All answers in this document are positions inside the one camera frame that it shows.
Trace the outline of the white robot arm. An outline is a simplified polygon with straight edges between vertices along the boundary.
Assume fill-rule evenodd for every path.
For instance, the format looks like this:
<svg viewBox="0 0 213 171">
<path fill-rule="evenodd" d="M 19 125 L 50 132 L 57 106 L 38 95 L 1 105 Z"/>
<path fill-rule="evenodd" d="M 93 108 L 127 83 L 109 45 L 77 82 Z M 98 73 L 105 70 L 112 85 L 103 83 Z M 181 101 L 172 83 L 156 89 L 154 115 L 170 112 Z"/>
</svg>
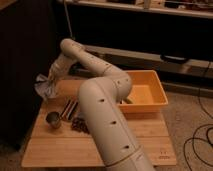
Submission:
<svg viewBox="0 0 213 171">
<path fill-rule="evenodd" d="M 62 58 L 77 60 L 95 75 L 80 85 L 78 103 L 107 171 L 155 171 L 117 105 L 130 94 L 130 76 L 70 38 L 60 49 Z"/>
</svg>

